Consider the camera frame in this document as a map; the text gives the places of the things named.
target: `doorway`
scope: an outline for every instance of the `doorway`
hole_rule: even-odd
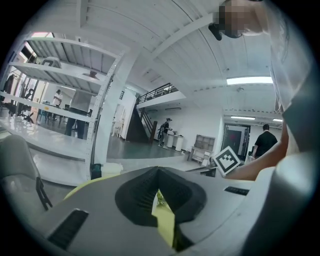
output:
[[[226,123],[221,150],[230,146],[238,158],[245,161],[249,146],[250,128],[250,125]]]

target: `staircase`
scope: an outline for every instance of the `staircase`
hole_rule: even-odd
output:
[[[147,113],[145,113],[144,108],[139,114],[136,107],[137,105],[134,106],[134,109],[132,111],[126,140],[130,142],[151,144],[154,140],[155,132],[157,129],[157,121],[154,121],[152,124],[149,117],[147,116]]]

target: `white shelf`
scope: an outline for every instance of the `white shelf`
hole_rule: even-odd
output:
[[[41,179],[74,187],[87,182],[84,161],[61,158],[32,148],[30,152]]]
[[[61,62],[95,70],[105,75],[118,56],[87,43],[62,38],[32,37],[25,41],[40,58],[56,57]]]
[[[93,96],[98,94],[100,87],[104,83],[83,74],[75,74],[52,66],[20,62],[11,62],[9,65],[15,67],[29,78],[72,88]]]
[[[9,133],[23,137],[39,148],[78,159],[86,157],[86,140],[67,136],[39,125],[24,121],[20,117],[1,117],[0,125]]]
[[[76,114],[76,113],[72,113],[70,111],[64,110],[62,108],[58,108],[58,107],[54,107],[51,105],[46,105],[46,104],[41,104],[41,103],[37,103],[37,102],[33,102],[30,100],[27,100],[25,98],[21,98],[21,97],[17,97],[5,92],[0,91],[0,95],[4,96],[5,98],[9,99],[9,100],[13,100],[16,102],[20,102],[22,104],[28,105],[28,106],[32,106],[34,108],[37,109],[41,109],[44,111],[48,111],[50,113],[54,113],[60,116],[64,116],[67,118],[73,118],[76,120],[81,120],[81,121],[85,121],[85,122],[90,122],[91,117],[90,116],[86,116],[86,115],[82,115],[82,114]]]

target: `door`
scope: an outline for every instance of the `door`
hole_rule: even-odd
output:
[[[226,130],[226,136],[223,144],[223,149],[230,146],[234,153],[238,155],[242,132],[240,130]]]

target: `white ceiling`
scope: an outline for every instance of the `white ceiling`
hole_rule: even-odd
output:
[[[208,21],[221,2],[57,0],[37,15],[34,28],[79,36],[114,53],[140,46],[128,81],[147,91],[170,82],[199,107],[273,113],[272,85],[245,84],[239,92],[239,85],[226,85],[226,78],[269,76],[270,42],[267,35],[217,41]]]

